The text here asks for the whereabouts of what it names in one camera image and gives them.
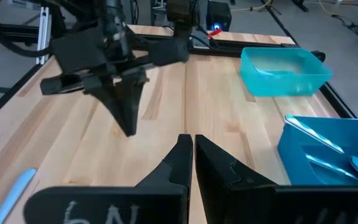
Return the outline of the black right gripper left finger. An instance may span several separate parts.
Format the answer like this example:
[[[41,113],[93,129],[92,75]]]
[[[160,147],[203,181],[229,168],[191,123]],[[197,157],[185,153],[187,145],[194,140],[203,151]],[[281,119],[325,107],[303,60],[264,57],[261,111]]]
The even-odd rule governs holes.
[[[193,140],[189,134],[179,134],[176,144],[160,164],[136,187],[182,185],[191,188],[193,170]]]

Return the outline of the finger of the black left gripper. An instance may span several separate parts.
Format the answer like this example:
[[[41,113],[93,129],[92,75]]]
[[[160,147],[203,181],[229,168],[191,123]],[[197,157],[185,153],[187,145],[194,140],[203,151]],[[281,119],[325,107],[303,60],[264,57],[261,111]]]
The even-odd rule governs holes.
[[[117,86],[116,121],[127,137],[135,135],[137,131],[137,117],[143,87],[143,83],[125,83]]]
[[[112,88],[109,88],[109,87],[107,87],[107,88],[105,88],[105,87],[92,88],[92,89],[88,89],[86,91],[86,94],[91,95],[91,96],[95,97],[96,99],[98,99],[108,109],[108,111],[112,114],[112,116],[114,117],[117,124],[124,132],[124,134],[126,136],[129,135],[128,130],[127,130],[127,124],[124,119],[124,112],[122,110],[121,101],[118,100],[114,96]]]

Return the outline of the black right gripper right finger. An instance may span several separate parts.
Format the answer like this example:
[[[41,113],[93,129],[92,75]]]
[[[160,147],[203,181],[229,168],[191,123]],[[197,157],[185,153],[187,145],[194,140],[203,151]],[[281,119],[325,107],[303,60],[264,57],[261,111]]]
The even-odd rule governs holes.
[[[201,134],[195,165],[208,223],[269,223],[275,182]]]

